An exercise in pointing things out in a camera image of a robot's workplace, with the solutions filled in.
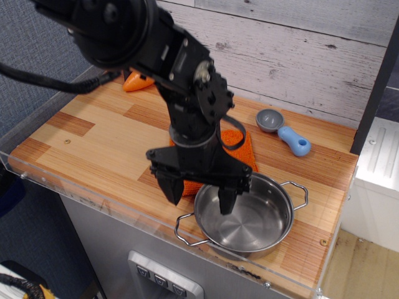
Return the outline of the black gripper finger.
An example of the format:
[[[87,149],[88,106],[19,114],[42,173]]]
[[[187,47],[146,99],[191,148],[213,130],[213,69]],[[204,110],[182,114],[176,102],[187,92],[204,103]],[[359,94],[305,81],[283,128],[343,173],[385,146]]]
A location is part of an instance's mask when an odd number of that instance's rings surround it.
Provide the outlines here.
[[[237,198],[237,190],[229,188],[223,189],[220,187],[218,191],[218,197],[220,213],[222,215],[228,215],[232,213]]]
[[[177,206],[183,195],[184,180],[163,172],[157,172],[155,177],[167,200]]]

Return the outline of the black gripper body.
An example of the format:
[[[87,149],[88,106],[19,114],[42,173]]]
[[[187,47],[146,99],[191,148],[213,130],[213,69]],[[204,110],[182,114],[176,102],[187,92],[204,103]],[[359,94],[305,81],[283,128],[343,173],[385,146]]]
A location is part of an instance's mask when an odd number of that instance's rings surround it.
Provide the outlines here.
[[[146,152],[146,156],[151,161],[150,169],[154,176],[157,172],[163,172],[175,178],[191,179],[209,171],[210,162],[206,155],[215,145],[216,137],[204,148],[183,148],[170,141],[169,147],[150,149]],[[239,161],[233,166],[228,185],[224,188],[235,189],[238,194],[249,191],[252,173],[250,167]]]

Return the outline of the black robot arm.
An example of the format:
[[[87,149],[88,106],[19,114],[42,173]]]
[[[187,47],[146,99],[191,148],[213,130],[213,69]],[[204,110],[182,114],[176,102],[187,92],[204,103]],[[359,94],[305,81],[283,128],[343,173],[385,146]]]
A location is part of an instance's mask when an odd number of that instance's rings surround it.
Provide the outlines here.
[[[155,1],[36,1],[35,8],[70,29],[92,65],[135,70],[155,82],[173,140],[147,152],[161,190],[177,204],[185,181],[217,186],[220,211],[230,214],[237,196],[249,190],[252,169],[230,157],[221,140],[233,94],[209,50]]]

